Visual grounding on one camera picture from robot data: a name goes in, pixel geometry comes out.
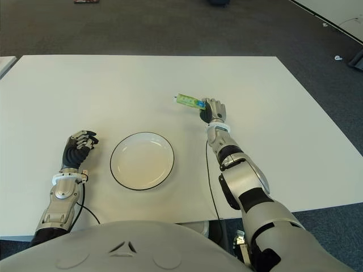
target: floor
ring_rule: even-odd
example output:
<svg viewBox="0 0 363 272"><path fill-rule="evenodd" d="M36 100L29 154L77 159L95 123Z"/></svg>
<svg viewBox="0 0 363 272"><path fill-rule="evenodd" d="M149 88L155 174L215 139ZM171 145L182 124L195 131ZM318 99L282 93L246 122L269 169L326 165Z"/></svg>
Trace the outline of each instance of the floor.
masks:
<svg viewBox="0 0 363 272"><path fill-rule="evenodd" d="M362 45L288 0L1 0L0 55L278 56L363 154ZM335 61L340 55L342 61ZM296 216L335 257L363 271L363 204ZM228 220L229 236L239 226ZM1 241L1 258L22 245Z"/></svg>

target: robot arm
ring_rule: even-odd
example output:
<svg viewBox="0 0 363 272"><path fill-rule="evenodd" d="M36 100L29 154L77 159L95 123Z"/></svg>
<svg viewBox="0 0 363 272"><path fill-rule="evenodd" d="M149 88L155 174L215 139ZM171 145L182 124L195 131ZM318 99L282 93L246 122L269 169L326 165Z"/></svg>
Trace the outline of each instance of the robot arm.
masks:
<svg viewBox="0 0 363 272"><path fill-rule="evenodd" d="M242 212L253 268L257 272L353 271L327 253L283 204L269 196L262 171L230 136L225 106L214 99L205 103L200 116L208 123L208 144L222 171L219 182L229 205Z"/></svg>
<svg viewBox="0 0 363 272"><path fill-rule="evenodd" d="M88 177L78 173L81 163L98 143L96 133L81 130L68 138L63 153L62 168L53 177L50 190L50 203L44 211L31 246L67 234L71 230L74 205L79 199L78 184L85 183Z"/></svg>

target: toothpaste tube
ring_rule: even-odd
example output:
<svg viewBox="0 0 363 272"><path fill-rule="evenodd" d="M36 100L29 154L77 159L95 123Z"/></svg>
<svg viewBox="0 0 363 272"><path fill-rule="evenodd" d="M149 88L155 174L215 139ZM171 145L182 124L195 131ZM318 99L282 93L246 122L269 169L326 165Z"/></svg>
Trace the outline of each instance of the toothpaste tube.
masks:
<svg viewBox="0 0 363 272"><path fill-rule="evenodd" d="M192 107L192 108L196 108L196 109L205 110L205 103L194 97L181 95L179 93L178 96L175 97L175 99L176 99L176 102L179 104L183 104L188 107Z"/></svg>

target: white plate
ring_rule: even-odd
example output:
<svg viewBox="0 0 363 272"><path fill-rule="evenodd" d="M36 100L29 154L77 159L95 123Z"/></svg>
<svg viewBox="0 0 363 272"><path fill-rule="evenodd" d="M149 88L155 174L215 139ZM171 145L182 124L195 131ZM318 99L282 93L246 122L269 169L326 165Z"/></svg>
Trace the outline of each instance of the white plate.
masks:
<svg viewBox="0 0 363 272"><path fill-rule="evenodd" d="M140 132L123 139L111 155L115 180L132 190L146 190L162 183L174 165L174 152L162 136Z"/></svg>

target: black cable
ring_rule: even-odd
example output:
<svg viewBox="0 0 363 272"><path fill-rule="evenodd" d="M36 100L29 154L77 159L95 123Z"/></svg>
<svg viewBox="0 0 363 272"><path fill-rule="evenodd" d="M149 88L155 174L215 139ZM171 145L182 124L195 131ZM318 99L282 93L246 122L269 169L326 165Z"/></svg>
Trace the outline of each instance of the black cable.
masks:
<svg viewBox="0 0 363 272"><path fill-rule="evenodd" d="M93 217L96 219L98 224L101 224L100 220L98 220L97 216L89 208L87 208L85 205L83 205L83 208L86 209L91 215L93 215Z"/></svg>
<svg viewBox="0 0 363 272"><path fill-rule="evenodd" d="M83 188L83 196L82 196L82 204L81 204L81 208L79 208L79 211L78 211L78 214L77 216L75 217L74 221L72 222L72 225L70 225L69 227L69 232L72 230L72 228L74 227L75 223L77 222L79 216L81 215L81 212L82 212L82 209L84 207L84 204L85 204L85 198L86 198L86 187L85 187L85 184L83 183L82 184L82 188Z"/></svg>
<svg viewBox="0 0 363 272"><path fill-rule="evenodd" d="M220 225L220 229L221 229L221 237L218 241L218 245L221 243L222 239L223 239L223 228L222 228L222 223L221 223L221 218L220 215L218 213L217 210L217 206L216 206L216 202L214 201L214 196L213 196L213 192L212 192L212 187L210 185L210 176L209 176L209 164L208 164L208 140L205 143L205 160L206 160L206 171L208 173L208 183L209 183L209 190L210 190L210 195L212 196L212 201L213 201L213 205L214 205L214 209L216 210L216 214L217 214L217 218L218 218L218 223Z"/></svg>
<svg viewBox="0 0 363 272"><path fill-rule="evenodd" d="M338 27L341 26L342 24L346 23L346 22L351 21L351 20L359 20L359 18L352 18L352 19L345 20L344 22L338 24Z"/></svg>

